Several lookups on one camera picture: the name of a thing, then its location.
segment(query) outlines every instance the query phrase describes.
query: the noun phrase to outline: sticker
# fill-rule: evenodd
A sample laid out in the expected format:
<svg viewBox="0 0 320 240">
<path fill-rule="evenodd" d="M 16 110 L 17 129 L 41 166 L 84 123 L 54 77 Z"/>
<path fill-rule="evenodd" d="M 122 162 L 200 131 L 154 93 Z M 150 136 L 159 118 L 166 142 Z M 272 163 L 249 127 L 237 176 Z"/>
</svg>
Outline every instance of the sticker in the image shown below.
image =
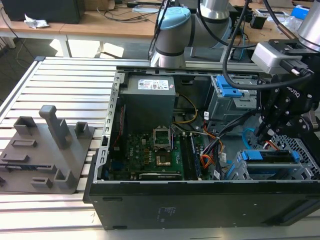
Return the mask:
<svg viewBox="0 0 320 240">
<path fill-rule="evenodd" d="M 138 89 L 139 90 L 169 90 L 169 83 L 168 83 L 168 80 L 140 79 L 138 82 Z"/>
<path fill-rule="evenodd" d="M 204 115 L 204 120 L 208 121 L 209 120 L 209 112 L 205 111 L 203 115 Z"/>
<path fill-rule="evenodd" d="M 164 223 L 172 219 L 172 216 L 176 213 L 176 207 L 160 207 L 156 216 L 158 222 Z"/>
<path fill-rule="evenodd" d="M 222 162 L 227 162 L 227 154 L 225 152 L 221 153 L 221 161 Z"/>
<path fill-rule="evenodd" d="M 214 170 L 213 175 L 220 180 L 220 173 L 218 173 L 216 170 Z"/>
</svg>

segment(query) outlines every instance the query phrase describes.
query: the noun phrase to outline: floor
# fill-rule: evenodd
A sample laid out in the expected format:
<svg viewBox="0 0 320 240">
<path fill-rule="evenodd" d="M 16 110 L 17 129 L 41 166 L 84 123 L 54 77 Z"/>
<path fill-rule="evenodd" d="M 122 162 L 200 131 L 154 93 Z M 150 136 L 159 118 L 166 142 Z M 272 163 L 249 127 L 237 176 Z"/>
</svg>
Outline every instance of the floor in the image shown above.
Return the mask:
<svg viewBox="0 0 320 240">
<path fill-rule="evenodd" d="M 16 42 L 16 47 L 14 49 L 5 47 L 0 50 L 0 103 L 6 99 L 16 83 L 21 79 L 33 62 L 33 57 L 23 47 L 22 42 L 24 42 L 34 57 L 62 56 L 59 42 L 47 39 L 20 39 Z M 84 45 L 86 46 L 86 50 L 89 49 L 89 52 L 83 52 L 82 46 Z M 112 53 L 123 59 L 147 59 L 148 48 L 148 44 L 137 43 L 108 42 L 104 45 L 105 52 Z M 70 42 L 70 49 L 74 57 L 110 58 L 104 54 L 99 54 L 99 42 L 97 41 L 74 40 L 73 42 Z M 187 47 L 184 53 L 187 61 L 219 62 L 223 50 L 222 48 L 197 48 L 196 57 L 192 58 L 190 57 L 190 51 L 191 48 Z M 239 50 L 234 55 L 240 56 L 240 54 L 241 51 Z M 243 55 L 241 62 L 250 62 L 246 53 Z"/>
</svg>

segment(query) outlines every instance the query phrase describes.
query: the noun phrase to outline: blue cable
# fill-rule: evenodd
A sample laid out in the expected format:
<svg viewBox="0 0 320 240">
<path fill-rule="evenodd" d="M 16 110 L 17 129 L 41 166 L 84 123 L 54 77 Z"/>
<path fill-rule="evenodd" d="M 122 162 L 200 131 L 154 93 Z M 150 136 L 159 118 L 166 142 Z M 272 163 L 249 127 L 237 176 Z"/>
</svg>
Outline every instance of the blue cable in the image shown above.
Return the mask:
<svg viewBox="0 0 320 240">
<path fill-rule="evenodd" d="M 246 16 L 244 16 L 244 24 L 243 24 L 243 28 L 242 28 L 242 39 L 243 39 L 243 46 L 245 45 L 245 24 L 246 24 Z M 242 48 L 242 52 L 241 52 L 241 55 L 240 55 L 240 58 L 239 58 L 239 61 L 242 59 L 242 56 L 244 54 L 244 51 L 245 49 Z"/>
<path fill-rule="evenodd" d="M 245 130 L 243 130 L 243 132 L 242 132 L 242 141 L 243 141 L 243 143 L 244 143 L 244 146 L 246 147 L 246 149 L 251 149 L 251 147 L 249 146 L 249 143 L 248 143 L 248 141 L 247 141 L 247 139 L 246 139 L 246 133 L 247 132 L 254 132 L 255 131 L 255 129 L 254 128 L 246 128 Z"/>
<path fill-rule="evenodd" d="M 242 39 L 243 39 L 243 46 L 244 46 L 244 45 L 245 45 L 245 41 L 246 41 L 246 39 L 245 39 L 245 35 L 244 35 L 244 34 L 242 35 Z M 244 51 L 245 51 L 245 49 L 244 49 L 244 48 L 242 48 L 242 52 L 241 52 L 241 55 L 240 55 L 239 61 L 242 59 L 242 56 L 243 56 L 243 54 L 244 54 Z"/>
</svg>

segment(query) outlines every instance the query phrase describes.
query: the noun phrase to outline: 3d printed holder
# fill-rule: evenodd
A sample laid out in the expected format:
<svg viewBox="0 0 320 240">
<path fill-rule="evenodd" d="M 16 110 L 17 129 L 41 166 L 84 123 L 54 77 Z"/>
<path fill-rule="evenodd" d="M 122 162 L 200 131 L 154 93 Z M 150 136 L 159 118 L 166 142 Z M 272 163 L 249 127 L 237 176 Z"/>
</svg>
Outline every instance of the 3d printed holder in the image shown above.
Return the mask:
<svg viewBox="0 0 320 240">
<path fill-rule="evenodd" d="M 76 191 L 94 128 L 86 122 L 68 126 L 56 107 L 43 105 L 47 124 L 21 116 L 17 133 L 0 155 L 0 191 L 72 194 Z"/>
</svg>

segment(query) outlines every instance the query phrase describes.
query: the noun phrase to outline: black computer case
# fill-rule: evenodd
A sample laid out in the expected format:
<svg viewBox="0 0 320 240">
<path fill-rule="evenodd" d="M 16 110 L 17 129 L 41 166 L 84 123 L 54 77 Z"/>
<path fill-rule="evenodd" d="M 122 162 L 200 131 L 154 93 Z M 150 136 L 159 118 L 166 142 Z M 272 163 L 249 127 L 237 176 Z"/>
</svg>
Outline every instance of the black computer case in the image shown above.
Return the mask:
<svg viewBox="0 0 320 240">
<path fill-rule="evenodd" d="M 2 0 L 11 21 L 36 20 L 78 24 L 85 13 L 84 0 Z"/>
<path fill-rule="evenodd" d="M 122 88 L 126 88 L 126 81 L 134 81 L 136 75 L 140 76 L 139 79 L 177 75 L 174 79 L 175 90 L 181 93 L 190 87 L 192 91 L 189 95 L 194 97 L 191 93 L 197 92 L 197 83 L 180 85 L 180 81 L 188 80 L 188 75 L 198 75 L 200 78 L 194 80 L 198 82 L 205 75 L 215 74 L 204 70 L 187 72 L 148 68 L 134 71 L 120 69 L 116 73 L 104 134 L 100 149 L 92 157 L 83 198 L 85 203 L 93 204 L 105 230 L 289 226 L 320 209 L 320 140 L 313 132 L 300 135 L 299 144 L 294 139 L 287 142 L 287 147 L 292 146 L 296 151 L 303 147 L 301 154 L 314 162 L 314 176 L 308 180 L 198 179 L 160 182 L 138 178 L 114 180 L 100 174 L 103 169 L 108 169 L 108 156 L 113 149 L 109 148 L 112 146 L 110 142 L 114 143 L 118 136 L 118 131 L 115 131 L 118 124 L 113 124 L 113 120 L 122 122 L 121 117 L 114 116 L 116 112 L 120 114 L 116 104 L 120 106 L 124 103 L 118 96 L 121 96 Z M 237 149 L 236 139 L 235 136 L 230 137 L 228 149 L 231 152 Z"/>
</svg>

